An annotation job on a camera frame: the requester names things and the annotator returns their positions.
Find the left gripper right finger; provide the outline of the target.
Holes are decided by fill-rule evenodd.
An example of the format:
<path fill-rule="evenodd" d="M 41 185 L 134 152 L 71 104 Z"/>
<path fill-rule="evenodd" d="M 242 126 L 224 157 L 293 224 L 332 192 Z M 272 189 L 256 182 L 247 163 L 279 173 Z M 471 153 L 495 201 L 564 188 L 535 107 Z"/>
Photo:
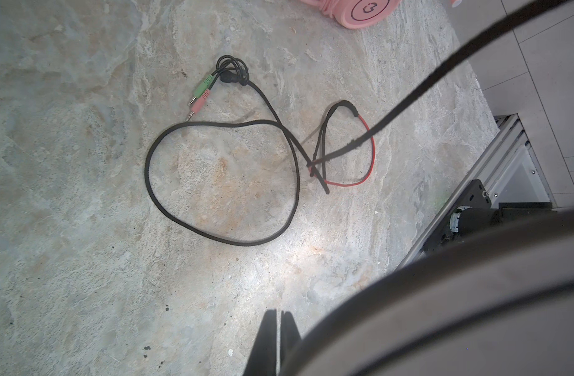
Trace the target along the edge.
<path fill-rule="evenodd" d="M 293 314 L 289 311 L 281 312 L 280 327 L 280 364 L 285 364 L 290 354 L 301 342 L 301 335 Z"/>

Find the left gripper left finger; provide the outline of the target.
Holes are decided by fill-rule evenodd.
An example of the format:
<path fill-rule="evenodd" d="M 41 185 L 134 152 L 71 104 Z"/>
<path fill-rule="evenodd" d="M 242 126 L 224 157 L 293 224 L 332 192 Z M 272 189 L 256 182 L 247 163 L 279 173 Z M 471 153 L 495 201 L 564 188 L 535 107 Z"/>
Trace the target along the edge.
<path fill-rule="evenodd" d="M 263 315 L 243 376 L 277 374 L 277 310 Z"/>

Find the white black headphones with cable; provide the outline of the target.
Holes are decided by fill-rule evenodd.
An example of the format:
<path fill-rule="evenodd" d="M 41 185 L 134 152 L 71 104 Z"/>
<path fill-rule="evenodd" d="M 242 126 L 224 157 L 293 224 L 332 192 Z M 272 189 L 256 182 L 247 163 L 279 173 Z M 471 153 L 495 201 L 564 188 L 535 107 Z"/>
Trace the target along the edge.
<path fill-rule="evenodd" d="M 144 166 L 150 169 L 161 146 L 190 136 L 189 153 L 195 170 L 189 176 L 191 202 L 172 212 L 165 208 L 147 181 L 147 193 L 158 210 L 193 234 L 234 247 L 263 246 L 276 258 L 271 273 L 246 271 L 233 290 L 255 299 L 270 283 L 288 278 L 297 291 L 311 288 L 313 279 L 297 274 L 296 262 L 305 250 L 319 245 L 336 248 L 338 262 L 317 281 L 341 277 L 363 263 L 361 237 L 384 235 L 408 226 L 424 200 L 420 174 L 429 169 L 437 197 L 444 197 L 456 178 L 487 144 L 494 124 L 474 112 L 478 85 L 470 78 L 458 89 L 447 76 L 485 45 L 513 28 L 560 6 L 558 1 L 534 1 L 498 20 L 465 44 L 437 1 L 406 3 L 393 25 L 360 37 L 371 49 L 361 57 L 348 50 L 336 56 L 327 72 L 312 69 L 299 75 L 300 85 L 312 89 L 316 100 L 340 79 L 353 81 L 364 67 L 375 70 L 365 108 L 390 105 L 375 125 L 334 149 L 322 139 L 307 152 L 278 117 L 249 122 L 181 122 L 164 130 L 150 146 Z M 375 186 L 369 198 L 338 196 L 326 206 L 312 205 L 311 227 L 298 225 L 285 244 L 299 202 L 284 201 L 271 182 L 274 152 L 259 139 L 243 144 L 238 155 L 251 161 L 236 171 L 235 188 L 243 197 L 262 194 L 267 204 L 260 222 L 272 208 L 287 208 L 283 226 L 264 238 L 246 228 L 235 237 L 245 216 L 230 210 L 225 174 L 228 153 L 213 168 L 205 133 L 249 136 L 274 129 L 285 139 L 295 163 L 327 190 L 325 169 L 357 149 L 376 152 L 387 145 L 388 156 L 373 156 L 370 167 L 389 179 Z M 301 336 L 285 364 L 280 364 L 281 313 L 277 311 L 276 375 L 459 375 L 459 374 L 574 374 L 574 210 L 532 219 L 471 236 L 461 244 L 422 258 L 351 296 Z"/>

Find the pink headphones with cable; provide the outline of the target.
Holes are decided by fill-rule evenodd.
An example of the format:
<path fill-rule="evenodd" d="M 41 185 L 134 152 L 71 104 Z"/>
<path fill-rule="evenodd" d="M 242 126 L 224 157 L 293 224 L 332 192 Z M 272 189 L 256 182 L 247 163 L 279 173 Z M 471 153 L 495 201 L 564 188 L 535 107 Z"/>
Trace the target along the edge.
<path fill-rule="evenodd" d="M 302 0 L 302 3 L 317 8 L 347 29 L 357 30 L 385 20 L 401 0 Z"/>

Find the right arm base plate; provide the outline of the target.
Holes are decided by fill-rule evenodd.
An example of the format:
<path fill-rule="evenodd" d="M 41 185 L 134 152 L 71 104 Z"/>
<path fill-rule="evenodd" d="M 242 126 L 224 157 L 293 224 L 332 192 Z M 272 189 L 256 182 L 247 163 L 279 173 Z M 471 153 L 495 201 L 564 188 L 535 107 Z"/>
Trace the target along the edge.
<path fill-rule="evenodd" d="M 553 213 L 550 202 L 499 203 L 492 206 L 481 180 L 472 180 L 448 208 L 446 215 L 421 247 L 426 255 L 438 252 L 448 244 L 461 243 L 475 233 Z"/>

